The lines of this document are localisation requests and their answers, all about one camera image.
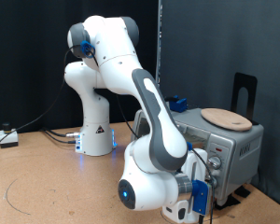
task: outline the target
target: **black curtain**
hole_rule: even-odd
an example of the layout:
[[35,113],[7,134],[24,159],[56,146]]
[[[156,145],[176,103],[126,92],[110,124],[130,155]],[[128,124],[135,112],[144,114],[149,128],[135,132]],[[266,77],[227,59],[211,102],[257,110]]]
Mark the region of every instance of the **black curtain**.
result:
[[[67,32],[89,16],[127,16],[140,31],[136,47],[142,66],[152,75],[156,69],[158,1],[53,0],[0,1],[0,130],[9,121],[13,128],[37,118],[54,101],[63,81],[63,57]],[[77,61],[68,54],[67,62]],[[110,122],[123,121],[116,96],[98,90],[110,103]],[[124,113],[133,120],[140,108],[132,96],[120,96]],[[81,126],[82,104],[66,84],[56,105],[22,132]]]
[[280,203],[280,0],[162,2],[163,94],[231,109],[235,73],[256,77],[264,135],[252,184]]

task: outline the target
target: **ventilation grille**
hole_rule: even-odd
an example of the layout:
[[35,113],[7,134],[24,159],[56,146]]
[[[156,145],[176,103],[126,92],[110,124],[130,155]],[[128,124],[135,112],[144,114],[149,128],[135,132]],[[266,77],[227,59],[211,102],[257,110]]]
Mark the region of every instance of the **ventilation grille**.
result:
[[240,157],[250,151],[250,143],[241,148]]

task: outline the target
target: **blue connector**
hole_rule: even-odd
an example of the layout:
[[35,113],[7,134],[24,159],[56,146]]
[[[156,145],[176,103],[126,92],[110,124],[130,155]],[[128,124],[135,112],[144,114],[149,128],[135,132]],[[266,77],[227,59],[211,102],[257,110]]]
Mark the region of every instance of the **blue connector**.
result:
[[80,44],[80,47],[81,51],[85,54],[87,58],[93,58],[92,54],[95,55],[95,47],[90,42],[83,40]]
[[187,142],[188,145],[188,151],[191,151],[193,149],[193,144],[190,142]]
[[192,195],[194,196],[193,211],[205,216],[208,198],[208,186],[200,180],[192,180]]
[[171,110],[182,113],[188,109],[187,98],[179,100],[178,95],[176,95],[174,98],[177,99],[176,102],[173,101],[169,102],[169,106]]

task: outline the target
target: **metal box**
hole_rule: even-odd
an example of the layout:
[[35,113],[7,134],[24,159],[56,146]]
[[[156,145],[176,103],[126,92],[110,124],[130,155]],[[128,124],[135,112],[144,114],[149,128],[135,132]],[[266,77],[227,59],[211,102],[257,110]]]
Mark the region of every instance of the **metal box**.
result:
[[[205,120],[200,108],[171,113],[186,141],[207,151],[212,175],[217,180],[217,204],[223,205],[231,193],[257,173],[263,127],[253,125],[246,132],[223,129]],[[149,133],[142,110],[135,115],[133,130],[139,137]]]

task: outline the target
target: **tabletop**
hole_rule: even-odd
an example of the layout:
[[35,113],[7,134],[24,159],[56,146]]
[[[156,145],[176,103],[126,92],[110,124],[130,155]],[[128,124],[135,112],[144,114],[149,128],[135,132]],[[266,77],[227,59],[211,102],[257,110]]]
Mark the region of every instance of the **tabletop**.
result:
[[[0,224],[174,223],[161,216],[161,209],[134,212],[120,202],[118,182],[131,132],[125,123],[110,126],[118,146],[101,157],[78,154],[73,145],[41,132],[20,133],[18,147],[0,148]],[[234,195],[240,204],[215,209],[213,223],[280,223],[280,205],[251,185],[245,188],[251,194]]]

